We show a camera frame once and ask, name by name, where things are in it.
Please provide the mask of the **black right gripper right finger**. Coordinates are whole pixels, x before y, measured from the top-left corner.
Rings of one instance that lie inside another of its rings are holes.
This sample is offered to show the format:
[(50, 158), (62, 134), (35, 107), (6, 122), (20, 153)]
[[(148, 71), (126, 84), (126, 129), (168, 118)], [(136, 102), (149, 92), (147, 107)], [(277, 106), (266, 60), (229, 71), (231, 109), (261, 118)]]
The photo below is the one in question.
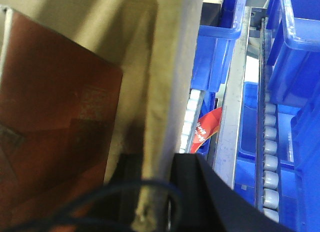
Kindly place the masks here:
[(197, 154), (176, 153), (170, 182), (181, 194), (178, 232), (288, 232), (245, 201)]

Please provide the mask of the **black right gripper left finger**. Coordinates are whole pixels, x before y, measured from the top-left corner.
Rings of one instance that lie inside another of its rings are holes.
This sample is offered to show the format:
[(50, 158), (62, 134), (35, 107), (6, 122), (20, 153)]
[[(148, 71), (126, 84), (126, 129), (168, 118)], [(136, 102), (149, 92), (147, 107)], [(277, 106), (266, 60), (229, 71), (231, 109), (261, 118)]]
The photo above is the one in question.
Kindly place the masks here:
[[(142, 154), (121, 154), (110, 183), (121, 183), (141, 177)], [(96, 201), (88, 217), (105, 219), (130, 226), (135, 218), (140, 190), (128, 188)]]

